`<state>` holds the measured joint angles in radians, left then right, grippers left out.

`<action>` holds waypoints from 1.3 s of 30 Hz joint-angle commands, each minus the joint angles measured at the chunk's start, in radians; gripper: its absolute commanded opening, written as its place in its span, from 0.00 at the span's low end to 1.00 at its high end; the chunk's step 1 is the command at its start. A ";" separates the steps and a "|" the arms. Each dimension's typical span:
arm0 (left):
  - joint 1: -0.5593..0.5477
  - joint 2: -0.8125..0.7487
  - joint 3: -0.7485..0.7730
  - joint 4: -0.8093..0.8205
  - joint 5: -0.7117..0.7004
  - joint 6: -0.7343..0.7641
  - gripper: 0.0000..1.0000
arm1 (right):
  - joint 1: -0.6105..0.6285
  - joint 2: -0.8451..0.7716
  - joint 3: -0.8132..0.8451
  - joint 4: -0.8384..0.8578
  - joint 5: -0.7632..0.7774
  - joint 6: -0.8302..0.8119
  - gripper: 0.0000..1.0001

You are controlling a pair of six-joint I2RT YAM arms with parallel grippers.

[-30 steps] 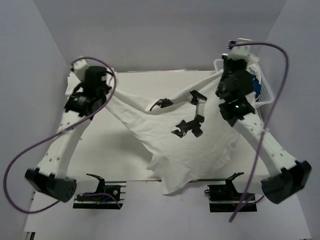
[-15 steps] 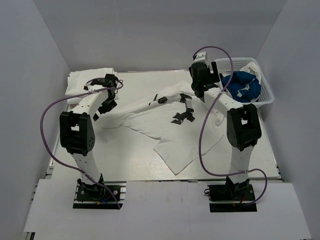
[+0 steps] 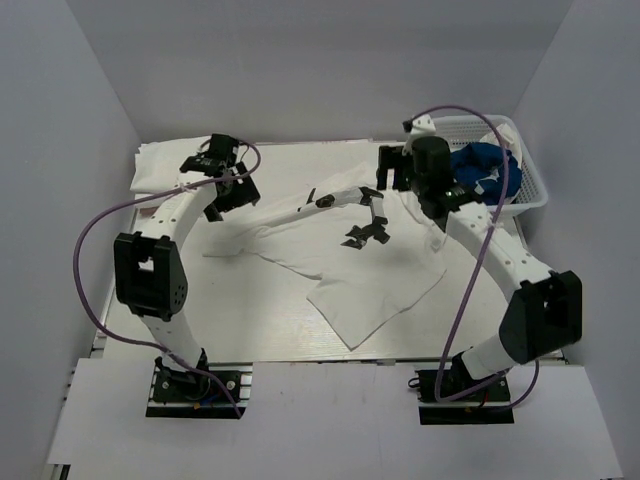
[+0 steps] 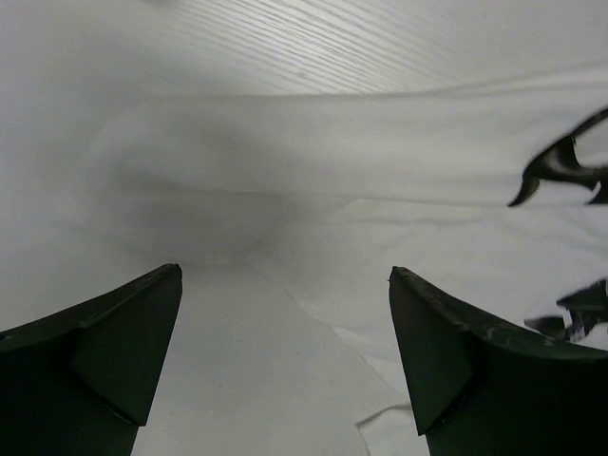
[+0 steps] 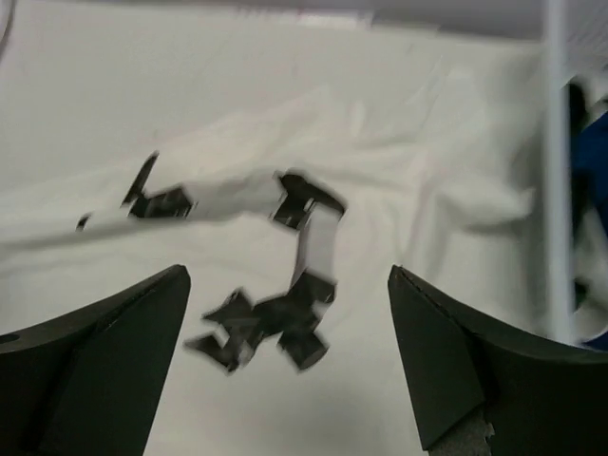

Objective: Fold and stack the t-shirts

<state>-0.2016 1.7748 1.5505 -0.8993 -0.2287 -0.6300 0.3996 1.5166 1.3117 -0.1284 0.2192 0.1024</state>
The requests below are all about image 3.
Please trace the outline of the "blue Mickey Mouse t-shirt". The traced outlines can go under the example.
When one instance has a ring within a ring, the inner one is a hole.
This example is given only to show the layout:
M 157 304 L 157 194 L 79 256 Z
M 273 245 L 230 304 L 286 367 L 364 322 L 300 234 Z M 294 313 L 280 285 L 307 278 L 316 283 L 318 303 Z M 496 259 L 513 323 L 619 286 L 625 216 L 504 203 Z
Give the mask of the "blue Mickey Mouse t-shirt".
M 505 202 L 517 196 L 522 183 L 522 170 L 507 149 L 508 172 L 504 171 L 500 146 L 472 142 L 450 156 L 453 176 L 458 183 L 471 188 L 487 205 L 497 205 L 503 185 L 507 185 Z

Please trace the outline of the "white t-shirt green trim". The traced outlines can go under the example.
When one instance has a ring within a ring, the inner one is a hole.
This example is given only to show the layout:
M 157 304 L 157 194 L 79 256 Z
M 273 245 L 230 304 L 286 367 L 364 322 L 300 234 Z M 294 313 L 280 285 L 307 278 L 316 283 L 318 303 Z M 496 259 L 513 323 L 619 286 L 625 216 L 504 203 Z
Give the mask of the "white t-shirt green trim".
M 500 135 L 504 146 L 511 152 L 511 155 L 517 162 L 518 167 L 522 166 L 523 151 L 522 144 L 518 133 L 507 123 L 502 123 L 496 127 L 496 131 Z M 494 146 L 500 146 L 498 137 L 493 131 L 489 131 L 479 139 L 480 143 L 487 143 Z

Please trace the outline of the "white t-shirt black print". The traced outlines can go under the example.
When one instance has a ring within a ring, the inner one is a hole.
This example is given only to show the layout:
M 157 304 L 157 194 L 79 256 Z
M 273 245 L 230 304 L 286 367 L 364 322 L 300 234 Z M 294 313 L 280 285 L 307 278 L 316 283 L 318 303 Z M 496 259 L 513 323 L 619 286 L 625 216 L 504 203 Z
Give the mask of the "white t-shirt black print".
M 413 307 L 446 273 L 443 237 L 406 192 L 361 163 L 211 232 L 206 257 L 253 254 L 316 285 L 308 301 L 349 349 Z

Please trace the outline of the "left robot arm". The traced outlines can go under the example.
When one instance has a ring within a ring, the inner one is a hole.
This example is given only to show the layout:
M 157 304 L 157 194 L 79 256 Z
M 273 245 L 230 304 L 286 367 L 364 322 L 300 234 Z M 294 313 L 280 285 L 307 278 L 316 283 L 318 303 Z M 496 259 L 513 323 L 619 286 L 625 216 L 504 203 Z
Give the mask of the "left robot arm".
M 177 387 L 191 399 L 209 392 L 212 377 L 184 313 L 189 284 L 180 251 L 200 217 L 218 222 L 224 213 L 260 200 L 239 159 L 246 145 L 229 135 L 211 135 L 179 167 L 175 186 L 154 196 L 161 203 L 152 217 L 114 241 L 117 300 L 148 328 L 160 345 L 162 365 L 180 371 Z

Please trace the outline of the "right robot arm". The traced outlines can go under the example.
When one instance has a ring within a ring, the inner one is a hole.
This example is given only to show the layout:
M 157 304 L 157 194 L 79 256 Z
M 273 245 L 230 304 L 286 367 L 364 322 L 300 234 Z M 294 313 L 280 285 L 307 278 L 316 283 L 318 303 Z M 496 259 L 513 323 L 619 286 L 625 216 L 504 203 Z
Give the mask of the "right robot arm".
M 583 288 L 574 272 L 553 270 L 497 226 L 481 197 L 455 180 L 450 156 L 436 136 L 414 141 L 409 153 L 382 146 L 377 186 L 413 192 L 422 213 L 476 258 L 508 303 L 497 333 L 452 359 L 452 388 L 472 399 L 488 378 L 579 342 Z

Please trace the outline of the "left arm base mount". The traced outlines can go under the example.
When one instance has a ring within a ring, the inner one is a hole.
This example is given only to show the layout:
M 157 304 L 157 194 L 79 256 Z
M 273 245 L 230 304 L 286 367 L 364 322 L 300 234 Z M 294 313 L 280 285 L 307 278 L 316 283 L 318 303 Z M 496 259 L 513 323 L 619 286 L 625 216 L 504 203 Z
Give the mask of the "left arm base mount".
M 210 363 L 207 368 L 222 382 L 236 406 L 214 380 L 193 372 L 170 370 L 157 357 L 145 416 L 239 420 L 250 398 L 253 366 Z

